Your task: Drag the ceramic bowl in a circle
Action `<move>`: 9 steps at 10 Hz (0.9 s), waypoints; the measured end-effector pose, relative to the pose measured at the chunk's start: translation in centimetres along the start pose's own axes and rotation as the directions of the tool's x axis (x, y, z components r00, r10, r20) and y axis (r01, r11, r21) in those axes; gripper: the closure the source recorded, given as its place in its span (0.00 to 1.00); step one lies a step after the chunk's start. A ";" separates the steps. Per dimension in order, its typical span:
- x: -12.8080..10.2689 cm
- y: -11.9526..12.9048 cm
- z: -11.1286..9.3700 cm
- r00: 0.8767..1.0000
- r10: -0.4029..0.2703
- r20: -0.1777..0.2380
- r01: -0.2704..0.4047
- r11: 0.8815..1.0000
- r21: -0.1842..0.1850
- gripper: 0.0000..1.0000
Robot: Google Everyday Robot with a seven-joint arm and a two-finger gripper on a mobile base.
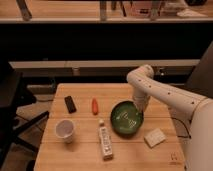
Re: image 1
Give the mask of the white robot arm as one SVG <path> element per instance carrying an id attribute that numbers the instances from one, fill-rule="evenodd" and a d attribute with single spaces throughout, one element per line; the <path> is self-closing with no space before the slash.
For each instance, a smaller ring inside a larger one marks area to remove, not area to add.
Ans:
<path id="1" fill-rule="evenodd" d="M 213 171 L 213 99 L 153 79 L 150 65 L 142 65 L 127 76 L 133 87 L 135 106 L 144 111 L 150 96 L 163 102 L 191 120 L 191 139 L 185 151 L 187 171 Z"/>

